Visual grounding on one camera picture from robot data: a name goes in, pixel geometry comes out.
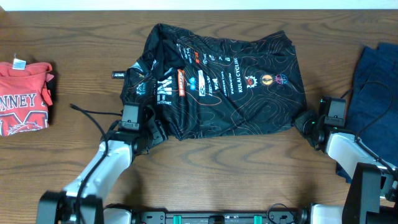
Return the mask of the black cycling jersey orange lines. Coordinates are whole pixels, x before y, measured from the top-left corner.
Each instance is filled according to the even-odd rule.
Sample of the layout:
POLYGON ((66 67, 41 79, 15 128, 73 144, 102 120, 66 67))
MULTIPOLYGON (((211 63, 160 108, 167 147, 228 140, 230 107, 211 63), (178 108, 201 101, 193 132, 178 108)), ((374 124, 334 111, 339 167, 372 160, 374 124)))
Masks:
POLYGON ((151 30, 120 97, 152 107, 179 140, 278 133, 307 106, 285 32, 243 41, 167 24, 151 30))

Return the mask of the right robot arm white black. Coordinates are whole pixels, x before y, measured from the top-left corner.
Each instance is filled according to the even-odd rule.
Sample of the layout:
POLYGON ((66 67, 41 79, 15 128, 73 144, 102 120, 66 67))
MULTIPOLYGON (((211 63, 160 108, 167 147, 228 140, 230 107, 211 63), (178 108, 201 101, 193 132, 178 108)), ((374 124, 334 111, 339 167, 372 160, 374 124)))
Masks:
POLYGON ((380 204, 382 198, 397 202, 396 166, 365 146, 339 116, 308 110, 298 115, 294 125, 315 150, 335 160, 351 179, 344 205, 314 203, 299 211, 297 223, 397 223, 397 207, 380 204))

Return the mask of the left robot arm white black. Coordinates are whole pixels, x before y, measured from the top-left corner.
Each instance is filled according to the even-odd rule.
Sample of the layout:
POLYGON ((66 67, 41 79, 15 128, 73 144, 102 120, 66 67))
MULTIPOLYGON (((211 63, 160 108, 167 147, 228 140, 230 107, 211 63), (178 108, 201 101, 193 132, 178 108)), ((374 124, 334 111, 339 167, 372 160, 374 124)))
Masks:
POLYGON ((103 203, 119 176, 137 156, 168 137, 155 109, 126 103, 122 118, 101 130, 99 149, 81 174, 60 192, 45 192, 38 204, 37 223, 140 223, 139 212, 125 205, 103 203))

